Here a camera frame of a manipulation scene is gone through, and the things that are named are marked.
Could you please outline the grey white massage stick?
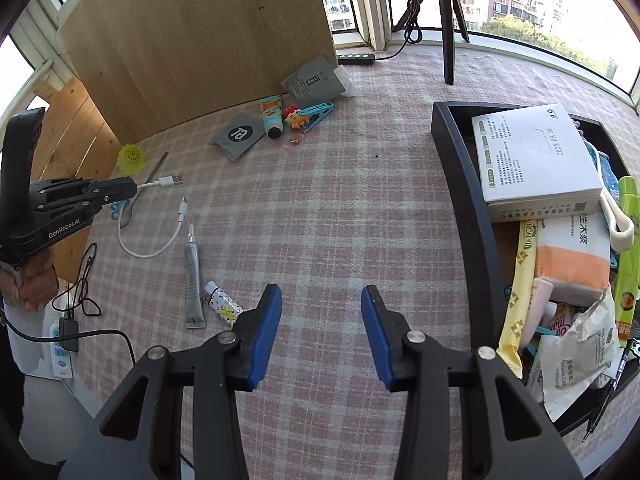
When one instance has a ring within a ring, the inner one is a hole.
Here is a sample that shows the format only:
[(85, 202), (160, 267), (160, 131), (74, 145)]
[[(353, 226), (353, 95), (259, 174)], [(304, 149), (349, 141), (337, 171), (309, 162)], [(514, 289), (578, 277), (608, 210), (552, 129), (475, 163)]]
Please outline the grey white massage stick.
[(608, 239), (614, 252), (626, 252), (634, 244), (634, 222), (621, 209), (620, 186), (613, 174), (608, 156), (598, 151), (593, 144), (584, 139), (585, 146), (596, 165), (601, 182), (600, 207), (608, 225)]

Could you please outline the black power strip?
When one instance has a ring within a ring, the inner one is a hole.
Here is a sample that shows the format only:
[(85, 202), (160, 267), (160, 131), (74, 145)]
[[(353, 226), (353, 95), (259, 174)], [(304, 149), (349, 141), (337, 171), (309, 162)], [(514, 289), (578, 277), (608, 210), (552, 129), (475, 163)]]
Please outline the black power strip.
[(337, 63), (349, 66), (370, 66), (376, 61), (372, 53), (340, 53), (337, 55)]

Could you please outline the patterned lighter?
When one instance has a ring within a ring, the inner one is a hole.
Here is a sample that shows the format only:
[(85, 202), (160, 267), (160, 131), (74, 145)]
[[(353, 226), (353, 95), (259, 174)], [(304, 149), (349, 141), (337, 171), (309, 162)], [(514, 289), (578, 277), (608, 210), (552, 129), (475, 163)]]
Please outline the patterned lighter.
[(202, 299), (230, 327), (235, 324), (239, 316), (244, 312), (243, 308), (214, 281), (209, 281), (205, 284)]

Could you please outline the black tripod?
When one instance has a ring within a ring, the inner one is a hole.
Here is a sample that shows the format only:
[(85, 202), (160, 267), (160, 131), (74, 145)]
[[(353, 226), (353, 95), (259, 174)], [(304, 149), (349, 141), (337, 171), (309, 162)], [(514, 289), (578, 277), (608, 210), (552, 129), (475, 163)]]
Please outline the black tripod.
[[(405, 34), (405, 44), (417, 44), (422, 41), (422, 32), (418, 25), (418, 16), (421, 3), (424, 0), (408, 0), (405, 12), (396, 24), (393, 24), (392, 32)], [(438, 0), (440, 24), (442, 24), (442, 60), (444, 61), (444, 81), (452, 86), (454, 84), (454, 36), (456, 30), (460, 32), (462, 39), (468, 44), (470, 36), (468, 26), (462, 11), (460, 0)]]

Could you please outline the yellow wet wipe pack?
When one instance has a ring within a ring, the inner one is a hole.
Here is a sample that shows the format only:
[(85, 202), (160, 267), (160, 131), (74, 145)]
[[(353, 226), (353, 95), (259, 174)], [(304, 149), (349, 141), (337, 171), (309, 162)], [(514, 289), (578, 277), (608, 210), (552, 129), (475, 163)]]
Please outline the yellow wet wipe pack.
[(498, 355), (518, 378), (523, 378), (523, 365), (518, 350), (532, 298), (536, 266), (538, 221), (520, 222), (518, 247), (514, 259), (511, 292), (506, 304), (506, 317), (498, 344)]

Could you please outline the white plastic bag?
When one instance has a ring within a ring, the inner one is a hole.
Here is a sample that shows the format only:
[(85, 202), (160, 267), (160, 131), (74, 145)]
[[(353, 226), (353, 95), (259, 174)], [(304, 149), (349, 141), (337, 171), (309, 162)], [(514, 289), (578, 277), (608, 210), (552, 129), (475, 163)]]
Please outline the white plastic bag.
[(344, 91), (341, 93), (341, 96), (344, 96), (345, 98), (351, 98), (352, 96), (356, 96), (355, 83), (352, 80), (352, 76), (350, 76), (350, 73), (346, 70), (346, 68), (343, 65), (339, 65), (334, 70), (334, 74), (344, 88)]

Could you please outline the red white snack packet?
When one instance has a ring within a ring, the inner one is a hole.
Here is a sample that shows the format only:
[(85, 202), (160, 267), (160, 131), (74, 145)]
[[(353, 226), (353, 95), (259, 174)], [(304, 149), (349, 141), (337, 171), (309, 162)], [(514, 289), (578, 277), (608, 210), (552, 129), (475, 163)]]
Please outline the red white snack packet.
[(551, 330), (556, 336), (564, 336), (573, 325), (575, 315), (576, 309), (570, 304), (557, 304), (555, 315), (547, 326), (548, 330)]

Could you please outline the white paper box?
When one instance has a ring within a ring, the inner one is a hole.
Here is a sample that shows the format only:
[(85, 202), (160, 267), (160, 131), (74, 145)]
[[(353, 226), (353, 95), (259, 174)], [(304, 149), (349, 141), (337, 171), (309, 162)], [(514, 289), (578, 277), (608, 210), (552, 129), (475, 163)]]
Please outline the white paper box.
[(492, 222), (593, 214), (603, 184), (560, 104), (472, 118), (478, 173)]

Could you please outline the grey glue tube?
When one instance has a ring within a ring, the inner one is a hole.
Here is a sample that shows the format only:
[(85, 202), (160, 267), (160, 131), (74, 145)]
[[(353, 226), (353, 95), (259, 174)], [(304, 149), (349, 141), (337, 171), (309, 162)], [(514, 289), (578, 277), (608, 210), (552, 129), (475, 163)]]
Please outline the grey glue tube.
[(184, 322), (187, 330), (199, 330), (206, 327), (206, 319), (201, 300), (200, 262), (193, 224), (189, 226), (186, 244), (184, 244), (184, 263), (186, 264)]

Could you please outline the pink lotion bottle grey cap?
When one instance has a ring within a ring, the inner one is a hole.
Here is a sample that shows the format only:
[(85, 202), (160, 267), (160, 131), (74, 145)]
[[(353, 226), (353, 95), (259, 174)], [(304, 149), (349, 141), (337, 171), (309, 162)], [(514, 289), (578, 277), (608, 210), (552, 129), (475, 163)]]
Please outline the pink lotion bottle grey cap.
[(544, 316), (544, 310), (546, 310), (552, 292), (552, 283), (544, 278), (534, 278), (522, 336), (518, 345), (520, 350), (524, 349), (532, 340), (535, 330)]

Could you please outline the teal cartoon cream tube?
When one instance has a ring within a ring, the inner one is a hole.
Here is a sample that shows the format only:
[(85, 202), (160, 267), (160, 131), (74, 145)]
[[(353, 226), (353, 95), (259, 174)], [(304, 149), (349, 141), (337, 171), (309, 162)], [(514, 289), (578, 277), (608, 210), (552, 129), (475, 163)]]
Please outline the teal cartoon cream tube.
[(283, 133), (282, 96), (267, 96), (259, 100), (260, 117), (265, 133), (272, 140)]

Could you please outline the grey T3 pouch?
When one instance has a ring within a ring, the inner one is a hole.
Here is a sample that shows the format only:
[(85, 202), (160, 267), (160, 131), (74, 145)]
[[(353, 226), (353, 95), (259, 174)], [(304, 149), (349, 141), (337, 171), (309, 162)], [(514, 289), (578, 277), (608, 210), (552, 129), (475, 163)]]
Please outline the grey T3 pouch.
[(207, 141), (218, 146), (229, 160), (237, 160), (266, 134), (259, 118), (240, 113), (218, 129)]

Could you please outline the green snack packet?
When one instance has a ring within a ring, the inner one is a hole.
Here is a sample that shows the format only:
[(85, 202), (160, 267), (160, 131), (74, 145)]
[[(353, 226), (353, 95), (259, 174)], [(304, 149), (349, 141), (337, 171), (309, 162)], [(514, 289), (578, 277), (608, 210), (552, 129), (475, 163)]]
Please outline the green snack packet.
[(624, 348), (630, 338), (639, 288), (639, 193), (631, 176), (620, 179), (620, 206), (634, 225), (634, 242), (620, 253), (614, 287), (618, 344)]

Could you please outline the small blue clip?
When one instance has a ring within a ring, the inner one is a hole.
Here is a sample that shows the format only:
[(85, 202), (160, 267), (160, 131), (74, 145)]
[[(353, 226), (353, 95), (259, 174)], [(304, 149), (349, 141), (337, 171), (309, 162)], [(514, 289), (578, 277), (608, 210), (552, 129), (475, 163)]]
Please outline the small blue clip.
[(111, 204), (110, 205), (111, 219), (112, 220), (118, 220), (121, 211), (122, 211), (122, 202)]

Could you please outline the wooden board panel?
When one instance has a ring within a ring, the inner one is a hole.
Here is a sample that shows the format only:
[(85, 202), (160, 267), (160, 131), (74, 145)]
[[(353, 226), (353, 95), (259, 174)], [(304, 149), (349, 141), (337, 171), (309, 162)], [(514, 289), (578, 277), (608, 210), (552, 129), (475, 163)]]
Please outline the wooden board panel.
[(280, 92), (335, 58), (322, 0), (72, 0), (58, 33), (123, 144)]

